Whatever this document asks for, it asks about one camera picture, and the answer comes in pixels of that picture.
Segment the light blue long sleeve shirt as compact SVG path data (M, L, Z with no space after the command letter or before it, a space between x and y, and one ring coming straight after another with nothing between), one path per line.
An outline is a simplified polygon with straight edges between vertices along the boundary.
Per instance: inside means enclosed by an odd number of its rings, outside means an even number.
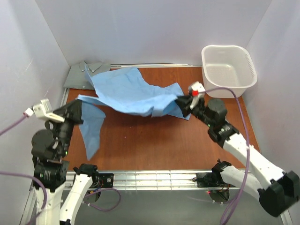
M83 124L79 126L88 160L100 147L100 131L106 118L98 106L108 106L120 113L142 117L170 115L189 120L183 116L175 103L183 91L178 83L167 87L148 84L136 67L127 67L85 77L94 87L96 96L78 95L82 102Z

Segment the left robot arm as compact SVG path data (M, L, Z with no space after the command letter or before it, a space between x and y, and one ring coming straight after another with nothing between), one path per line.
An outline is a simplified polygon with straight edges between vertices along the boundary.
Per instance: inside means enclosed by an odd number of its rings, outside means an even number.
M91 112L98 108L81 100L74 100L52 110L48 99L32 108L35 116L45 121L45 128L37 131L32 140L34 182L37 197L37 225L72 225L88 189L98 183L96 165L75 167L73 186L61 202L69 162L68 154L73 129L84 125Z

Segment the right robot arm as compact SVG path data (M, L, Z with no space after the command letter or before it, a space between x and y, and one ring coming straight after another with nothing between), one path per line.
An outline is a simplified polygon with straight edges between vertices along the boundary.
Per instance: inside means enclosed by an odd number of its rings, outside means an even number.
M192 114L208 126L211 140L235 156L244 166L239 170L230 163L217 163L212 172L217 180L242 189L254 197L271 216L278 217L300 200L300 178L271 163L226 119L227 109L221 99L205 103L201 95L180 96L176 104L183 115Z

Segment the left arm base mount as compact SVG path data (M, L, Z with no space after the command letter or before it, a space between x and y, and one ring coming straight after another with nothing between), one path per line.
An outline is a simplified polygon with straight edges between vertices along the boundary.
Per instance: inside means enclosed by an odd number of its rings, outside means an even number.
M113 173L99 173L96 176L95 188L112 188L114 182Z

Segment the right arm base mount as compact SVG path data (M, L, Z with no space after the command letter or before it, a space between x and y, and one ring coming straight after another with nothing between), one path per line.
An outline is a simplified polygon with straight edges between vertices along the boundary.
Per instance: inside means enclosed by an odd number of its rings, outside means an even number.
M216 179L211 172L207 173L197 173L196 176L192 179L193 182L196 183L198 188L209 188L209 187L217 187Z

